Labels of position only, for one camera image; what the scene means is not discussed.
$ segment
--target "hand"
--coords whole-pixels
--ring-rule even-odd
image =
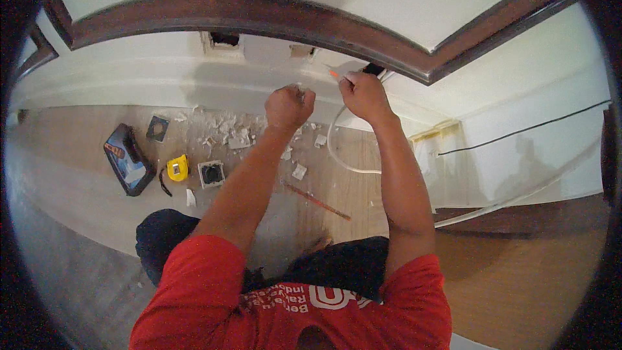
[[[339,82],[339,90],[349,110],[372,126],[394,115],[385,88],[372,74],[348,72]]]
[[[300,90],[297,85],[290,84],[275,90],[264,105],[268,126],[294,134],[307,121],[315,104],[315,92]]]

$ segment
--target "wooden stick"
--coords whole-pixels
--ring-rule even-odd
[[[322,207],[323,209],[327,209],[330,212],[337,214],[339,216],[341,216],[342,218],[346,219],[347,221],[351,221],[352,218],[344,213],[342,213],[341,211],[338,211],[334,208],[332,208],[331,206],[322,203],[321,201],[319,201],[318,199],[314,198],[313,196],[311,196],[310,194],[306,193],[305,191],[296,188],[295,186],[291,185],[290,183],[285,182],[284,180],[281,180],[281,184],[283,184],[284,187],[286,187],[287,189],[289,189],[292,192],[295,192],[297,194],[299,194],[300,196],[302,196],[303,198],[309,200],[311,203],[314,203],[315,205],[318,205],[320,207]]]

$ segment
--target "person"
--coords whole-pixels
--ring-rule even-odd
[[[449,348],[430,201],[399,117],[374,75],[348,73],[339,89],[376,134],[389,238],[326,247],[276,279],[245,269],[281,154],[314,110],[312,91],[278,89],[265,104],[263,135],[201,219],[162,210],[137,228],[137,253],[157,290],[131,349]]]

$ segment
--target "red t-shirt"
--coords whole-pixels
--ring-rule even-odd
[[[337,348],[448,349],[452,334],[434,254],[398,269],[382,304],[349,290],[280,283],[241,294],[245,257],[225,239],[197,236],[171,252],[130,349],[293,349],[321,328]]]

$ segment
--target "yellow tape measure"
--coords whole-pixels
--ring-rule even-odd
[[[173,181],[183,181],[188,178],[188,158],[185,154],[171,159],[166,163],[168,177]]]

